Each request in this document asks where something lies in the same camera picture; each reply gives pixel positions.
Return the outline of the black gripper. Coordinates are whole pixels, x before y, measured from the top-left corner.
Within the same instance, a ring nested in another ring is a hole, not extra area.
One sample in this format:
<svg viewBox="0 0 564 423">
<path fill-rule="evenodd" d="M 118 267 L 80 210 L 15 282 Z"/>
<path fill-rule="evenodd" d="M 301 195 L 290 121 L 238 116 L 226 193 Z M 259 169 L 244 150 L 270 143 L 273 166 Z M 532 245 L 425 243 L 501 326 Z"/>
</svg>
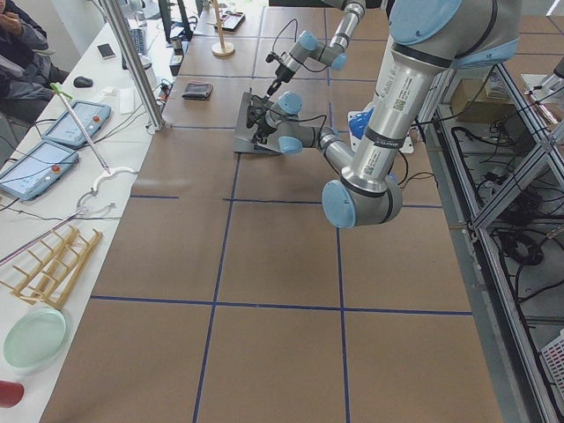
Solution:
<svg viewBox="0 0 564 423">
<path fill-rule="evenodd" d="M 275 80 L 268 87 L 264 99 L 269 100 L 277 92 L 279 85 L 290 82 L 299 68 L 300 64 L 293 59 L 280 62 L 275 71 Z"/>
<path fill-rule="evenodd" d="M 256 131 L 254 133 L 255 142 L 267 142 L 268 136 L 276 131 L 275 127 L 271 127 L 266 119 L 266 115 L 260 115 L 255 121 Z"/>
</svg>

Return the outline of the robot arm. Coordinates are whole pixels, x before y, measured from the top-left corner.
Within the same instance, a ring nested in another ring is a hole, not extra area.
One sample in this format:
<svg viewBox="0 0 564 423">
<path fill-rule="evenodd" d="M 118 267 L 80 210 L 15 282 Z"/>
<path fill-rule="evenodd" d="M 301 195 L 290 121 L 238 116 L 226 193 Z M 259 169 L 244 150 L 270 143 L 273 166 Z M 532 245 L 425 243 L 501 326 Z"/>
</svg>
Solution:
<svg viewBox="0 0 564 423">
<path fill-rule="evenodd" d="M 281 93 L 297 70 L 313 59 L 334 70 L 345 65 L 346 48 L 364 18 L 362 1 L 338 1 L 343 13 L 329 43 L 303 32 L 278 56 L 276 77 L 262 98 L 243 107 L 252 140 L 275 136 L 284 154 L 319 149 L 338 173 L 323 188 L 323 211 L 338 228 L 377 225 L 394 219 L 403 198 L 390 176 L 395 157 L 418 117 L 435 76 L 448 69 L 502 63 L 517 50 L 522 5 L 518 1 L 396 1 L 390 36 L 367 124 L 356 149 L 330 128 L 300 124 L 301 97 Z"/>
<path fill-rule="evenodd" d="M 296 37 L 295 43 L 287 52 L 278 55 L 273 49 L 267 55 L 266 62 L 276 61 L 278 68 L 265 94 L 266 99 L 271 98 L 283 84 L 289 83 L 308 59 L 335 71 L 344 68 L 347 60 L 345 51 L 350 45 L 353 33 L 365 17 L 367 5 L 365 1 L 357 0 L 323 1 L 323 3 L 343 12 L 335 33 L 328 42 L 325 42 L 305 30 Z"/>
</svg>

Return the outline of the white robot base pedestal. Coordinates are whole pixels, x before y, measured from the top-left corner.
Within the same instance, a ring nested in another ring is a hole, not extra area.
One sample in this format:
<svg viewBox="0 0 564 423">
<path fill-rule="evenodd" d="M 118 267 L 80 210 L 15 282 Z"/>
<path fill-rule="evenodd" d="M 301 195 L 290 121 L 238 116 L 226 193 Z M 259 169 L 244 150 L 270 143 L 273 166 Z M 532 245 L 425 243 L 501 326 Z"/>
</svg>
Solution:
<svg viewBox="0 0 564 423">
<path fill-rule="evenodd" d="M 367 127 L 370 124 L 372 124 L 373 122 L 376 122 L 376 125 L 374 126 L 373 130 L 377 134 L 383 135 L 384 137 L 386 137 L 388 139 L 398 139 L 398 136 L 393 131 L 389 131 L 389 129 L 386 127 L 386 125 L 383 122 L 381 122 L 379 112 L 376 112 L 376 114 L 377 114 L 376 118 L 372 118 L 372 116 L 371 116 L 371 119 L 370 119 Z M 349 132 L 349 136 L 350 136 L 350 144 L 351 144 L 351 147 L 352 147 L 352 151 L 356 152 L 358 150 L 359 146 L 360 146 L 361 139 L 355 138 L 350 132 Z"/>
</svg>

